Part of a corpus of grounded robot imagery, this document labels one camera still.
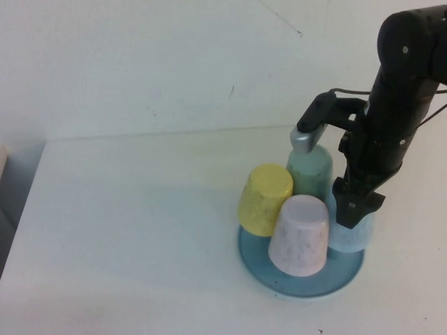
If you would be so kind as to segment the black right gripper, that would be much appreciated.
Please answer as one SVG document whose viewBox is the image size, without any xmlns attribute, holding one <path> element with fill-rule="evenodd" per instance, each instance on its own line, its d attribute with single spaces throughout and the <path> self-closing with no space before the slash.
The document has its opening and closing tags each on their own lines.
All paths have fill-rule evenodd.
<svg viewBox="0 0 447 335">
<path fill-rule="evenodd" d="M 330 123 L 345 129 L 339 151 L 346 157 L 344 177 L 332 185 L 336 205 L 336 222 L 353 229 L 361 220 L 377 212 L 385 196 L 376 188 L 398 173 L 414 137 L 413 109 L 363 109 L 335 111 Z M 369 206 L 357 195 L 370 195 Z"/>
</svg>

